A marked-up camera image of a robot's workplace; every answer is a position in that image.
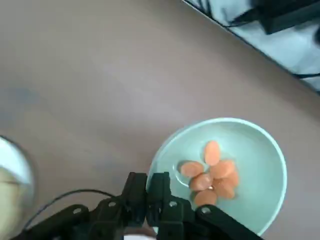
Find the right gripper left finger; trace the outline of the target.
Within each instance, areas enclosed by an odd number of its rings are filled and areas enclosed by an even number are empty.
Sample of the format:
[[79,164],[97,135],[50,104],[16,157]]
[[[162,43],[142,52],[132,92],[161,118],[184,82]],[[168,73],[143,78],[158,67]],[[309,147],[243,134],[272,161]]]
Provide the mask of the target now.
[[26,223],[15,240],[122,240],[128,227],[140,228],[146,216],[147,175],[130,172],[121,195],[95,189],[74,193],[106,196],[93,210],[83,204],[70,205],[30,227]]

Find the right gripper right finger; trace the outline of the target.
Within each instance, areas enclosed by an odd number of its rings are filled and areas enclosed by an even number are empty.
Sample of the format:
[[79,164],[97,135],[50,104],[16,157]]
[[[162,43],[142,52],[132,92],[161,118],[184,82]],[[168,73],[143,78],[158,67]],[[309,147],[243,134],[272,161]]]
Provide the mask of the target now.
[[261,237],[214,205],[196,210],[173,196],[168,172],[155,173],[147,189],[146,220],[157,240],[259,240]]

